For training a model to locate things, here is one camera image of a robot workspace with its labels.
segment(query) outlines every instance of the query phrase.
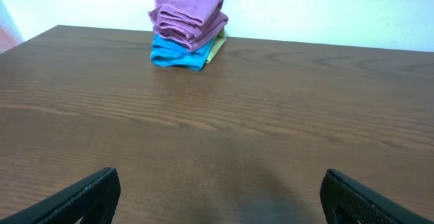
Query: blue microfiber cloth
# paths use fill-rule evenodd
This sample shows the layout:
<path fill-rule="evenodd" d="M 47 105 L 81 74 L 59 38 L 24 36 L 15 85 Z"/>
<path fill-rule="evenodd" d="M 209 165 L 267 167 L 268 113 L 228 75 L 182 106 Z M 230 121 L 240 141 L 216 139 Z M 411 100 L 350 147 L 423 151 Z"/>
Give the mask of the blue microfiber cloth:
<path fill-rule="evenodd" d="M 155 35 L 151 46 L 151 61 L 161 67 L 182 65 L 200 71 L 206 63 L 214 40 L 215 38 L 211 39 L 202 48 L 190 53 L 179 43 Z"/>

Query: green cloth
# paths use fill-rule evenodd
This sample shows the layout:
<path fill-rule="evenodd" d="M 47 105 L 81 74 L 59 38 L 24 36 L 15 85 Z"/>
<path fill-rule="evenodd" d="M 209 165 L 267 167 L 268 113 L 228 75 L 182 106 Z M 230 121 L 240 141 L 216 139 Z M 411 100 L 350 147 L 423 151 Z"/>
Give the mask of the green cloth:
<path fill-rule="evenodd" d="M 217 34 L 214 44 L 212 44 L 210 54 L 206 58 L 206 63 L 211 63 L 212 59 L 215 57 L 219 49 L 222 47 L 223 43 L 226 41 L 226 35 L 224 34 L 224 28 Z"/>

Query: stack of folded towels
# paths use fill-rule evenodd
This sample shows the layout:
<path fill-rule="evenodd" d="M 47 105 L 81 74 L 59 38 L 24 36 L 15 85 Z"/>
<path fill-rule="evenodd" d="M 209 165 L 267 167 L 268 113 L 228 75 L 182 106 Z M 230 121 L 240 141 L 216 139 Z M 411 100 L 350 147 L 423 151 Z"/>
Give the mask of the stack of folded towels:
<path fill-rule="evenodd" d="M 155 0 L 149 12 L 155 32 L 151 61 L 202 70 L 226 40 L 222 6 L 223 0 Z"/>

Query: brown wooden tabletop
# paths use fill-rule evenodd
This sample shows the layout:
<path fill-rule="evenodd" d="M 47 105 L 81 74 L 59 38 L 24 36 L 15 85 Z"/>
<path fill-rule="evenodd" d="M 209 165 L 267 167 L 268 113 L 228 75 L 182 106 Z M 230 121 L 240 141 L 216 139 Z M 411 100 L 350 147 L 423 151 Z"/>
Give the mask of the brown wooden tabletop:
<path fill-rule="evenodd" d="M 325 223 L 335 168 L 434 219 L 434 54 L 228 38 L 201 72 L 153 34 L 57 26 L 0 55 L 0 219 L 106 166 L 113 223 Z"/>

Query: white wall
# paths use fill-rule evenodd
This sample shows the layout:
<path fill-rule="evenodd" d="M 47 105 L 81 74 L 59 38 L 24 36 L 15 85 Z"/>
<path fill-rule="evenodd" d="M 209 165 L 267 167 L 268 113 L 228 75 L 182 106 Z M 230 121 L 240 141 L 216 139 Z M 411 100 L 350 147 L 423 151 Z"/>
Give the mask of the white wall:
<path fill-rule="evenodd" d="M 151 30 L 153 0 L 3 0 L 25 39 L 57 24 Z M 229 36 L 434 51 L 434 0 L 225 0 Z"/>

